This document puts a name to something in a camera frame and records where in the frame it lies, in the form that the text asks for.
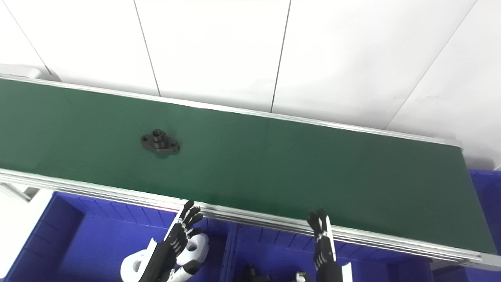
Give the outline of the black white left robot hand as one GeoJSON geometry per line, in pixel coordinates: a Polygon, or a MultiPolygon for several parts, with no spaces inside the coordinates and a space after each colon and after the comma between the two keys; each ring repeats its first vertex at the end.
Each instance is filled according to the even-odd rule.
{"type": "Polygon", "coordinates": [[[209,249],[204,229],[194,225],[203,214],[193,200],[175,216],[162,241],[151,239],[147,248],[123,259],[123,282],[186,282],[201,268],[209,249]]]}

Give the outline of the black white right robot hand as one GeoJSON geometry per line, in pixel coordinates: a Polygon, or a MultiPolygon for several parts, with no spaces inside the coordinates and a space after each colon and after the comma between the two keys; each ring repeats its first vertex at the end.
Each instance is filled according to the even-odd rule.
{"type": "Polygon", "coordinates": [[[308,213],[306,220],[313,230],[315,279],[306,271],[296,273],[296,282],[352,282],[351,263],[340,264],[336,255],[330,218],[322,208],[308,213]]]}

